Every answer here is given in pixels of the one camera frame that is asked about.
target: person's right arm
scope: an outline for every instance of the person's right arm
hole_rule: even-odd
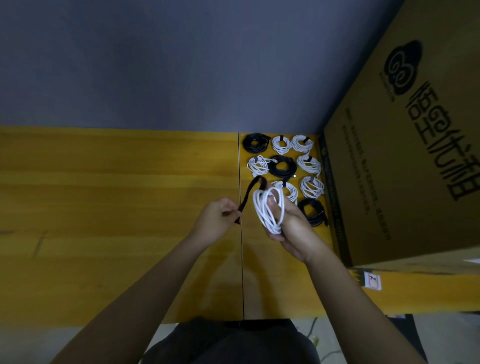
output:
[[[271,197],[269,207],[278,218],[280,208]],[[348,363],[425,364],[313,231],[299,208],[286,198],[282,231],[280,235],[266,232],[307,266]]]

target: cloud logo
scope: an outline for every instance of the cloud logo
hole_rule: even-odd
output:
[[[385,61],[384,73],[396,95],[403,95],[413,86],[422,56],[422,46],[417,40],[396,47]]]

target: wood grain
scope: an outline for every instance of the wood grain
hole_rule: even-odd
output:
[[[240,142],[245,135],[240,134]],[[315,143],[318,140],[314,135],[309,137]],[[261,153],[266,158],[275,154],[271,144]],[[300,154],[292,149],[285,155],[296,159]],[[317,158],[318,150],[314,148],[311,155]],[[252,173],[246,167],[252,156],[240,147],[242,196],[252,180]],[[296,177],[290,182],[298,188],[299,181],[306,175],[306,172],[298,169]],[[279,180],[271,174],[265,176],[270,181]],[[299,189],[299,200],[303,198]],[[319,200],[327,207],[324,196]],[[330,229],[322,224],[314,230],[332,249]],[[245,319],[299,318],[325,314],[307,269],[279,243],[266,237],[251,200],[242,217],[242,246]],[[480,276],[376,273],[381,275],[383,290],[364,290],[386,314],[480,309]]]
[[[0,127],[0,320],[82,326],[201,208],[239,199],[238,135]],[[164,322],[243,318],[240,228],[198,260]]]

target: cardboard box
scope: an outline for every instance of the cardboard box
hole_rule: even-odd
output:
[[[480,2],[407,0],[319,145],[349,267],[480,273]]]

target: gray floor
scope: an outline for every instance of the gray floor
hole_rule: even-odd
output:
[[[313,318],[293,320],[307,335]],[[415,323],[431,364],[480,363],[480,321],[478,316],[456,313],[415,315]],[[150,346],[166,337],[175,324],[160,325]],[[0,363],[47,364],[80,328],[0,329]],[[346,363],[327,317],[318,318],[313,335],[323,364]]]

